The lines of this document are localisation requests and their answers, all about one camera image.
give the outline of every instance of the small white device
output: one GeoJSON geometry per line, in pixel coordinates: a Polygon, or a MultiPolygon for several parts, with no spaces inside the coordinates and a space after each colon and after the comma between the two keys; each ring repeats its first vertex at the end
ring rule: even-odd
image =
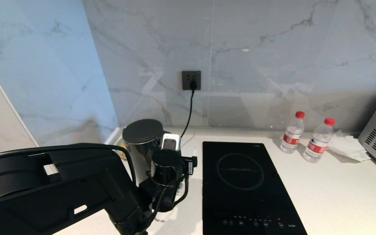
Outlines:
{"type": "Polygon", "coordinates": [[[178,134],[163,134],[162,149],[179,151],[181,147],[181,137],[178,134]]]}

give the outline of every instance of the bottle label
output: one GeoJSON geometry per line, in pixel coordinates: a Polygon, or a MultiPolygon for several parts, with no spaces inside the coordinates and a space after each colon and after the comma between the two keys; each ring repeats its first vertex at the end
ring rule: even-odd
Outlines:
{"type": "Polygon", "coordinates": [[[326,142],[316,140],[315,138],[312,138],[310,142],[308,143],[307,147],[313,152],[324,153],[328,144],[329,144],[328,142],[326,143],[326,142]]]}
{"type": "Polygon", "coordinates": [[[295,135],[295,134],[292,134],[289,131],[285,131],[283,139],[284,139],[285,142],[287,142],[289,144],[298,144],[298,142],[300,141],[300,137],[301,137],[301,134],[295,135]]]}

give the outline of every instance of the red bottle cap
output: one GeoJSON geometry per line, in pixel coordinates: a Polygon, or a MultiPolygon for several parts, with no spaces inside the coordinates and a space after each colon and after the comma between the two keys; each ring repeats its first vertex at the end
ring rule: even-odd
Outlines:
{"type": "Polygon", "coordinates": [[[334,119],[332,119],[332,118],[326,118],[326,119],[324,119],[324,124],[326,124],[326,125],[330,125],[330,126],[333,126],[334,124],[335,124],[335,120],[334,119]]]}
{"type": "Polygon", "coordinates": [[[305,115],[306,115],[306,113],[301,112],[301,111],[298,111],[298,112],[295,113],[295,117],[300,118],[300,119],[303,119],[305,115]]]}

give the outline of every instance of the marble wall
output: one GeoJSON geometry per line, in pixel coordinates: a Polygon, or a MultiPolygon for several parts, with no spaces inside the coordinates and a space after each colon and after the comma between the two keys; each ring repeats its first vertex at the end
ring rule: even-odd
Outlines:
{"type": "Polygon", "coordinates": [[[376,106],[376,0],[84,0],[120,126],[360,131],[376,106]]]}
{"type": "Polygon", "coordinates": [[[80,0],[0,0],[0,83],[41,146],[102,143],[118,125],[80,0]]]}

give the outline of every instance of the red label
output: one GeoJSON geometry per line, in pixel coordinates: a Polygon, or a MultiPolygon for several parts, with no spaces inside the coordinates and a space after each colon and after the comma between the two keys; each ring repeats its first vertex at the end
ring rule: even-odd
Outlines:
{"type": "Polygon", "coordinates": [[[308,143],[308,148],[316,153],[324,153],[328,143],[324,143],[315,139],[311,139],[308,143]]]}
{"type": "Polygon", "coordinates": [[[289,143],[289,144],[298,144],[298,142],[300,141],[300,139],[293,139],[291,137],[289,137],[288,135],[284,134],[284,141],[289,143]]]}

